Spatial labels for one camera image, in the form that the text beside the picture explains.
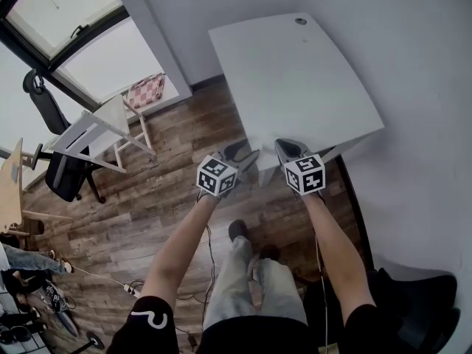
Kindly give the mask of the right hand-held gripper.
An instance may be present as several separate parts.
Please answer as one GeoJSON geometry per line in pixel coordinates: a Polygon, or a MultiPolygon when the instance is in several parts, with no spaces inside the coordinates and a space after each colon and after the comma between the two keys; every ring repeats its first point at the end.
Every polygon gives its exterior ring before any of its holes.
{"type": "Polygon", "coordinates": [[[274,148],[283,164],[287,185],[294,192],[307,195],[325,188],[325,165],[318,154],[311,155],[307,145],[292,139],[276,139],[274,148]],[[290,158],[301,159],[290,162],[290,158]]]}

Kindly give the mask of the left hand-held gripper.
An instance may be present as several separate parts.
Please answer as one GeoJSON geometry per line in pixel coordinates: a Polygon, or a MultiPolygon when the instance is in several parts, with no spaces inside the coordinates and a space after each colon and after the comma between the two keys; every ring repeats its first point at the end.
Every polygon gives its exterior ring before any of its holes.
{"type": "Polygon", "coordinates": [[[259,150],[253,150],[240,161],[236,161],[238,151],[247,144],[248,139],[232,142],[223,148],[223,159],[211,155],[203,159],[196,176],[196,185],[201,192],[221,198],[239,185],[240,174],[247,172],[260,155],[259,150]]]}

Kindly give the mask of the person's left forearm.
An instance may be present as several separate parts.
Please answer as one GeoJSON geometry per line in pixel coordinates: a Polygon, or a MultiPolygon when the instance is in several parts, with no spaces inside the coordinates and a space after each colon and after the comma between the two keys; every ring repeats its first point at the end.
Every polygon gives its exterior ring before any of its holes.
{"type": "Polygon", "coordinates": [[[158,250],[140,296],[154,296],[174,308],[178,288],[187,272],[218,199],[202,196],[158,250]]]}

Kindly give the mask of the person's right forearm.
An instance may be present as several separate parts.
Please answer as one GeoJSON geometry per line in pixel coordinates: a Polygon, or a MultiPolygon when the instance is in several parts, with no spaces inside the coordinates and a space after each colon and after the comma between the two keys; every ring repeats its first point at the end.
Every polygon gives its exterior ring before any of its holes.
{"type": "Polygon", "coordinates": [[[315,193],[302,196],[327,275],[339,300],[343,322],[362,305],[374,305],[364,263],[351,240],[315,193]]]}

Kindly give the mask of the white table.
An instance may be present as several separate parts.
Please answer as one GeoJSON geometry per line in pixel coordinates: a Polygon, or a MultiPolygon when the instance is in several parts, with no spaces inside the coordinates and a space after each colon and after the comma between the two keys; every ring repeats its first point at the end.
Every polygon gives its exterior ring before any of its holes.
{"type": "MultiPolygon", "coordinates": [[[[242,21],[209,36],[253,150],[260,137],[293,139],[328,162],[384,127],[357,74],[309,14],[242,21]]],[[[279,164],[276,151],[260,152],[261,186],[279,164]]]]}

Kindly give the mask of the person's left dark shoe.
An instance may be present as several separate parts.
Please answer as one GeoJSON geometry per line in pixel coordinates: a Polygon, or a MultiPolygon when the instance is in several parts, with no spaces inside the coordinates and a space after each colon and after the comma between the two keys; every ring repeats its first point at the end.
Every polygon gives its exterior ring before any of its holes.
{"type": "Polygon", "coordinates": [[[242,219],[238,219],[230,223],[228,227],[229,239],[233,243],[237,237],[244,237],[245,239],[249,238],[249,231],[246,226],[246,223],[242,219]]]}

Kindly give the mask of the person's dark shoe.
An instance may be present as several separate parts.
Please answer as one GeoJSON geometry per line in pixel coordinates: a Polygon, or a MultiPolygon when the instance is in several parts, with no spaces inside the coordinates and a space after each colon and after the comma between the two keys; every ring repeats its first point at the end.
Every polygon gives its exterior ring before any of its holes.
{"type": "Polygon", "coordinates": [[[261,260],[270,259],[277,262],[280,258],[280,249],[275,245],[266,245],[260,250],[259,258],[261,260]]]}
{"type": "Polygon", "coordinates": [[[237,237],[244,237],[245,239],[249,238],[249,231],[246,226],[246,223],[242,219],[238,219],[230,223],[228,227],[229,239],[233,243],[237,237]]]}

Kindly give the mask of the person's right dark shoe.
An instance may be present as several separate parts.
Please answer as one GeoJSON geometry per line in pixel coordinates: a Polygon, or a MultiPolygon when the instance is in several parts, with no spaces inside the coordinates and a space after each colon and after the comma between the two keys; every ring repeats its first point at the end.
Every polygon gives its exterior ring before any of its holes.
{"type": "Polygon", "coordinates": [[[261,260],[270,259],[277,262],[280,258],[280,249],[275,245],[266,245],[260,250],[259,258],[261,260]]]}

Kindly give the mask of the pink checkered bag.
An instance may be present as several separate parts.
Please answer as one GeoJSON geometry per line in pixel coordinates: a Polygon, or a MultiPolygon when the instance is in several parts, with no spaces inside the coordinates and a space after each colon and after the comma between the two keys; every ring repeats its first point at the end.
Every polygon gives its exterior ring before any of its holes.
{"type": "Polygon", "coordinates": [[[134,83],[128,89],[125,100],[129,106],[138,109],[162,98],[166,74],[159,72],[134,83]]]}

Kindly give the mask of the person's grey trousers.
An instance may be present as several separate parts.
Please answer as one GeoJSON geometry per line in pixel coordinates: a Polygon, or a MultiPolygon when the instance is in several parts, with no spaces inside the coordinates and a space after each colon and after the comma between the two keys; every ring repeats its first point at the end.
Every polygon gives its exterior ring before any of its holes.
{"type": "Polygon", "coordinates": [[[292,319],[306,325],[305,309],[289,267],[269,258],[260,258],[255,266],[263,292],[260,311],[256,311],[249,290],[252,258],[250,241],[237,236],[213,288],[203,328],[208,330],[217,323],[246,316],[292,319]]]}

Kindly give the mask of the white wooden chair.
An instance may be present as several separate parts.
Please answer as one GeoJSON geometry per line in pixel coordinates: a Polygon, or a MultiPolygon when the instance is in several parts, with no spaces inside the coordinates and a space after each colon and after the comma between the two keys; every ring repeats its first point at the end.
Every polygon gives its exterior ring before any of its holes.
{"type": "Polygon", "coordinates": [[[144,116],[117,95],[100,106],[94,113],[84,111],[64,133],[56,136],[49,146],[53,152],[61,153],[119,173],[126,173],[120,152],[134,145],[151,156],[152,148],[144,116]],[[139,120],[142,132],[132,136],[127,112],[139,120]]]}

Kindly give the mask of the black framed window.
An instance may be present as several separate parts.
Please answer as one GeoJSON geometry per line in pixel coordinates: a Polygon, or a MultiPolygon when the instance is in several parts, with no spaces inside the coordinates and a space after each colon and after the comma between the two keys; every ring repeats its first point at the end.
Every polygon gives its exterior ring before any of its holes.
{"type": "Polygon", "coordinates": [[[121,0],[0,0],[0,146],[51,139],[22,88],[35,69],[69,120],[163,68],[121,0]],[[78,26],[87,26],[70,38],[78,26]]]}

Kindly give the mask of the black mesh office chair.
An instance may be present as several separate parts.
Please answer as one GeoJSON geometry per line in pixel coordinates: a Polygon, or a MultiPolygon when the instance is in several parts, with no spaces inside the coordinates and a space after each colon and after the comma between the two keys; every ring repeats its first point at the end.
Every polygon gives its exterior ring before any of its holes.
{"type": "MultiPolygon", "coordinates": [[[[52,93],[45,86],[44,79],[35,69],[25,75],[22,88],[38,109],[48,129],[58,136],[64,133],[70,123],[63,115],[52,93]]],[[[35,169],[38,160],[49,162],[45,176],[46,185],[64,201],[79,201],[80,190],[87,181],[96,200],[101,204],[106,202],[106,199],[99,195],[92,177],[92,173],[101,168],[100,165],[59,152],[47,153],[43,151],[42,144],[38,144],[29,161],[29,166],[35,169]]]]}

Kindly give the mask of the person's black t-shirt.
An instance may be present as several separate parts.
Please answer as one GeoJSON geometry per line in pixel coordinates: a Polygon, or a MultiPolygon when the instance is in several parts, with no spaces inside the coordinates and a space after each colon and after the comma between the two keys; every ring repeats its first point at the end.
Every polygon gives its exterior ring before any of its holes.
{"type": "MultiPolygon", "coordinates": [[[[355,309],[338,342],[339,354],[414,354],[372,305],[355,309]]],[[[294,319],[243,316],[207,328],[196,354],[316,354],[314,333],[294,319]]],[[[163,299],[139,298],[106,354],[179,354],[173,311],[163,299]]]]}

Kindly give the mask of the black padded office chair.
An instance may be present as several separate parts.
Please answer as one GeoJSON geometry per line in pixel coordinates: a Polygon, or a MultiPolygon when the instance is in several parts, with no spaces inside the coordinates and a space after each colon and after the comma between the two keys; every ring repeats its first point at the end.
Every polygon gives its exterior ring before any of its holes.
{"type": "MultiPolygon", "coordinates": [[[[454,306],[457,280],[450,274],[424,280],[394,280],[385,269],[367,272],[376,305],[390,319],[406,354],[438,354],[452,337],[461,311],[454,306]]],[[[328,280],[305,286],[303,305],[318,347],[340,342],[343,322],[339,301],[328,280]]]]}

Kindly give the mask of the black round-base stand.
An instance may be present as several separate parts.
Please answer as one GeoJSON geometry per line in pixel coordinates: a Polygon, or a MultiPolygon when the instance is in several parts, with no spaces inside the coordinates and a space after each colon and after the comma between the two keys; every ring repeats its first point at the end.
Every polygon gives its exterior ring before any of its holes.
{"type": "Polygon", "coordinates": [[[78,347],[76,350],[72,351],[70,354],[81,354],[83,351],[93,347],[97,350],[103,350],[105,348],[105,345],[103,344],[102,340],[100,337],[95,334],[92,331],[87,331],[86,332],[86,338],[88,341],[82,345],[81,347],[78,347]]]}

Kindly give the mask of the light wooden desk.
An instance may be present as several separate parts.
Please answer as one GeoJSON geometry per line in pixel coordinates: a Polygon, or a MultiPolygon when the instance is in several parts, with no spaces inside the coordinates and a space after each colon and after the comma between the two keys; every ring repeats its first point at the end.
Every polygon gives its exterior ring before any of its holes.
{"type": "Polygon", "coordinates": [[[25,219],[47,221],[72,221],[73,218],[61,215],[51,215],[28,211],[23,208],[23,139],[20,138],[15,149],[3,161],[0,167],[0,233],[6,235],[30,236],[29,232],[20,231],[24,227],[25,219]],[[18,182],[11,179],[11,164],[18,164],[18,182]]]}

